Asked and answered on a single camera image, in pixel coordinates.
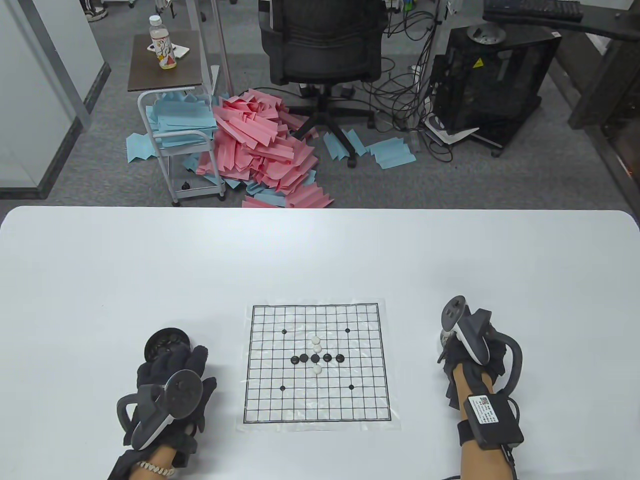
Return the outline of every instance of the sneaker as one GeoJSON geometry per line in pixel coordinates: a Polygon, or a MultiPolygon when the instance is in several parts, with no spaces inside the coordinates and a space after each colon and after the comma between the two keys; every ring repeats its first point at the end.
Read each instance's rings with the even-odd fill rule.
{"type": "Polygon", "coordinates": [[[89,22],[97,22],[98,20],[102,20],[104,17],[109,15],[103,7],[97,6],[93,10],[85,10],[84,16],[89,22]]]}

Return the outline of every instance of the desk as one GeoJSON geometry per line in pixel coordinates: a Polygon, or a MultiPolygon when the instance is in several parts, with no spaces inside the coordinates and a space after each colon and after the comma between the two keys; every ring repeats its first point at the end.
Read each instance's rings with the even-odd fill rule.
{"type": "Polygon", "coordinates": [[[456,474],[435,360],[462,293],[522,345],[520,478],[638,478],[639,246],[621,212],[20,207],[0,227],[3,466],[105,478],[116,400],[150,334],[177,326],[218,378],[190,479],[456,474]],[[247,304],[365,298],[385,299],[402,430],[236,431],[247,304]]]}
{"type": "Polygon", "coordinates": [[[190,49],[183,58],[177,59],[178,65],[171,70],[161,69],[156,54],[147,50],[151,44],[148,33],[140,33],[133,37],[128,92],[202,84],[200,35],[192,30],[177,30],[172,31],[170,36],[176,45],[190,49]]]}

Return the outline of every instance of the computer tower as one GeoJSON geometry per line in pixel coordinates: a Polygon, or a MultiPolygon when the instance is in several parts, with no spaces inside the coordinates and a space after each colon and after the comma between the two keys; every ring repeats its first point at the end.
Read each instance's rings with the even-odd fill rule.
{"type": "Polygon", "coordinates": [[[451,30],[447,52],[431,75],[433,112],[447,132],[474,135],[504,148],[540,105],[538,90],[561,41],[546,27],[501,25],[506,39],[483,45],[468,27],[451,30]]]}

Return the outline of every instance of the plastic sheet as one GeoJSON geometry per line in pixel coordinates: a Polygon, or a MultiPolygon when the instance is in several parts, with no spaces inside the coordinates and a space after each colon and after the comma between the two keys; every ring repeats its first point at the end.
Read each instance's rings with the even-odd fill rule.
{"type": "Polygon", "coordinates": [[[382,300],[249,305],[237,428],[400,429],[389,336],[382,300]]]}

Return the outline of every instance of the chair base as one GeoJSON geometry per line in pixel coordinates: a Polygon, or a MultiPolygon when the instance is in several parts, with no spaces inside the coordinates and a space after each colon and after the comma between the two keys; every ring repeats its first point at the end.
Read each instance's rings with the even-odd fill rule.
{"type": "Polygon", "coordinates": [[[364,110],[359,108],[331,107],[329,100],[331,87],[332,85],[326,85],[323,92],[318,91],[317,103],[315,106],[289,107],[289,113],[292,115],[304,115],[309,117],[309,119],[293,134],[293,136],[302,140],[313,127],[318,125],[326,126],[349,153],[347,166],[349,168],[355,168],[357,165],[356,151],[334,118],[366,118],[367,128],[374,129],[376,128],[375,112],[373,110],[364,110]]]}

